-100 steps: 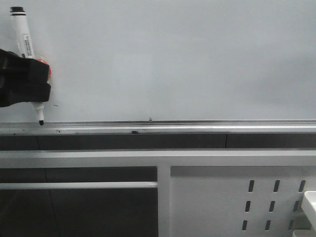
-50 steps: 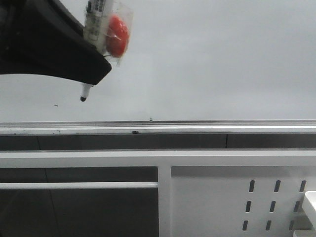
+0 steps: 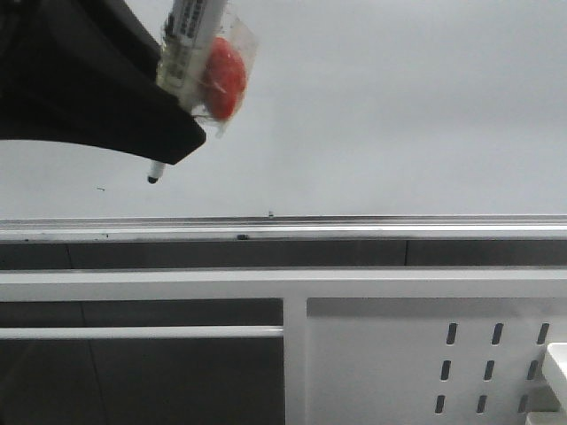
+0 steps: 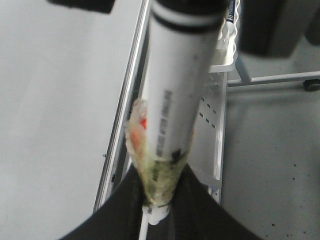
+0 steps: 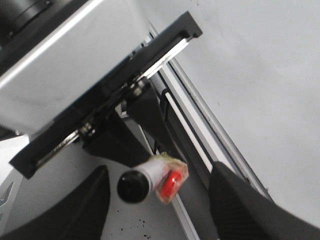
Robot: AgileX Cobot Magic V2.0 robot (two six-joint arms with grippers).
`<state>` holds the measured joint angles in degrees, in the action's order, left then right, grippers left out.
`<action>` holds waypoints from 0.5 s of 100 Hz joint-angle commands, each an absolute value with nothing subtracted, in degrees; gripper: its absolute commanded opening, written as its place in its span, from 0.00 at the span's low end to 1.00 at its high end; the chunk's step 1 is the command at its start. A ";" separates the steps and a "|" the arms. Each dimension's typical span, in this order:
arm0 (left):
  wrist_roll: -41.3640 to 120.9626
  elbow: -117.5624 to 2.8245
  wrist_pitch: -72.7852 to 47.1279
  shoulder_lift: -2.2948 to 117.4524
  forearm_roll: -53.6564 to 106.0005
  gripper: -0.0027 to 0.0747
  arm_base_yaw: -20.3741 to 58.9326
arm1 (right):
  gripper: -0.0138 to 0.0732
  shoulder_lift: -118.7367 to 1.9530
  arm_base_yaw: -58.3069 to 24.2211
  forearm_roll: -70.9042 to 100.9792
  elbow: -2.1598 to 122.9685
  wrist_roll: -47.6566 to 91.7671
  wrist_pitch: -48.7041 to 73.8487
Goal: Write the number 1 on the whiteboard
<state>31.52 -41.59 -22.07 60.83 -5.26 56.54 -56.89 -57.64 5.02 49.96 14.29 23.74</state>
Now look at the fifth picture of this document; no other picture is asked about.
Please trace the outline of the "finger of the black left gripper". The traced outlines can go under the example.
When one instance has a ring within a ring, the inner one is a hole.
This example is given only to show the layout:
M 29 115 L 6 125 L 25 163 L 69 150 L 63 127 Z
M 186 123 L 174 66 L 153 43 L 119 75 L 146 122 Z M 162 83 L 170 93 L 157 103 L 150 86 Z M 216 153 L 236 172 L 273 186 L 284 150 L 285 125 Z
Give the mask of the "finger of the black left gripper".
M 175 156 L 175 143 L 165 124 L 157 94 L 147 78 L 139 80 L 130 91 L 127 102 L 128 115 L 160 145 L 168 155 Z
M 92 156 L 134 167 L 146 162 L 150 153 L 120 117 L 109 117 L 88 137 L 82 148 Z

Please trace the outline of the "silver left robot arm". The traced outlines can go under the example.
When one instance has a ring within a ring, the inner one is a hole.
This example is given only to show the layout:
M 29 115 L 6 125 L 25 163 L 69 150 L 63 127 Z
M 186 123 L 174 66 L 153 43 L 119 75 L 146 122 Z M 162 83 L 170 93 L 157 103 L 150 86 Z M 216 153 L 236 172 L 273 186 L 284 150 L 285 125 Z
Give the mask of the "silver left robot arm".
M 189 12 L 153 39 L 134 1 L 4 0 L 0 24 L 11 41 L 0 52 L 0 123 L 32 136 L 10 164 L 30 179 L 80 140 L 92 155 L 132 166 L 148 153 L 115 108 L 169 155 L 182 158 L 150 79 L 202 31 Z

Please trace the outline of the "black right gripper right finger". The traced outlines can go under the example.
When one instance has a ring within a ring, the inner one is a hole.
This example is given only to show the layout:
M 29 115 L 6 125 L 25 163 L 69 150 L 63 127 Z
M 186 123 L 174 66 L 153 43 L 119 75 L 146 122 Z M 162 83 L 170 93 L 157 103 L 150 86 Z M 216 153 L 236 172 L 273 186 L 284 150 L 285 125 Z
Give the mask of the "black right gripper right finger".
M 318 240 L 319 228 L 277 206 L 214 162 L 209 180 L 210 213 L 221 240 Z

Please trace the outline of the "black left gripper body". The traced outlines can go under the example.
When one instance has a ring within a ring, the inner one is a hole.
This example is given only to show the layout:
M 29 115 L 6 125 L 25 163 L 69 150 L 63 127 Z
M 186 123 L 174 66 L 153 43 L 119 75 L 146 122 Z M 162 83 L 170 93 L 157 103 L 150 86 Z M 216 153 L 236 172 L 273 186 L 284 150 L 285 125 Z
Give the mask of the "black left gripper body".
M 190 40 L 201 35 L 202 30 L 192 15 L 189 12 L 183 13 L 68 106 L 46 130 L 19 151 L 10 160 L 10 164 L 29 179 L 70 143 L 78 140 L 84 143 L 103 121 L 110 117 L 120 118 L 116 113 L 116 107 L 122 102 L 127 104 L 126 98 L 139 80 L 150 81 L 150 78 L 183 50 Z M 172 157 L 185 159 L 176 143 L 175 156 Z

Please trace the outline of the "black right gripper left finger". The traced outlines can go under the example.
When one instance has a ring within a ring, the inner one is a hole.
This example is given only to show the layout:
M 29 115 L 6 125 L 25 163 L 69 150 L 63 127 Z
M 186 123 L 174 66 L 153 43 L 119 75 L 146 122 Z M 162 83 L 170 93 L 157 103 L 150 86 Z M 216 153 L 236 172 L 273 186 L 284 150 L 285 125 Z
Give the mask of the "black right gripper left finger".
M 2 240 L 99 240 L 110 204 L 109 172 L 98 166 L 78 187 Z

